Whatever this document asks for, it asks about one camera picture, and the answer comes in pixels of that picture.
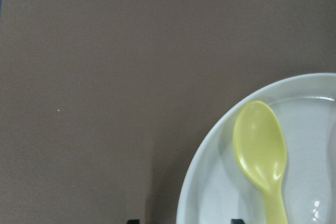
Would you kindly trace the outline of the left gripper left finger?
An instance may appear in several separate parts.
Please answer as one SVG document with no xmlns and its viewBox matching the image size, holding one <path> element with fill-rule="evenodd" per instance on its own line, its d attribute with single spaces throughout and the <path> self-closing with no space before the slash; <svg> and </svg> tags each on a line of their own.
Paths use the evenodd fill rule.
<svg viewBox="0 0 336 224">
<path fill-rule="evenodd" d="M 130 219 L 127 221 L 127 224 L 140 224 L 139 219 Z"/>
</svg>

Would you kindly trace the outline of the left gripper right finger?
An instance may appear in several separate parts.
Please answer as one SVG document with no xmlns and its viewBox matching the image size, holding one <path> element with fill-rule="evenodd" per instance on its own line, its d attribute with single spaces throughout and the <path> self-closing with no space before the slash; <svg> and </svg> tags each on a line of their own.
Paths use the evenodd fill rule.
<svg viewBox="0 0 336 224">
<path fill-rule="evenodd" d="M 230 224 L 244 224 L 242 219 L 231 219 Z"/>
</svg>

